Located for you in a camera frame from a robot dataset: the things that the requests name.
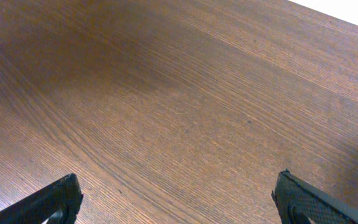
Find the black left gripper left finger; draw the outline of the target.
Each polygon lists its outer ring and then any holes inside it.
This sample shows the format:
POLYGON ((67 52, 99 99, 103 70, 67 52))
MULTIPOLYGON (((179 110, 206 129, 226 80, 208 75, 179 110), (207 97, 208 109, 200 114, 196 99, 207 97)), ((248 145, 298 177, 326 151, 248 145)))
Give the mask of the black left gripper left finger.
POLYGON ((75 174, 68 174, 0 211, 0 224, 74 224, 83 194, 75 174))

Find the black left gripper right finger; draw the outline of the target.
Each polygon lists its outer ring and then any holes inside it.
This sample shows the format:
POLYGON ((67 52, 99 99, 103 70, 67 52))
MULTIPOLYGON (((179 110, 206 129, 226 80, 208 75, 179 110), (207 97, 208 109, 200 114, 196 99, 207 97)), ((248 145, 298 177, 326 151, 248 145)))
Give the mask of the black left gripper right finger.
POLYGON ((358 210, 299 179, 289 170, 278 175, 272 199, 284 224, 358 224, 358 210))

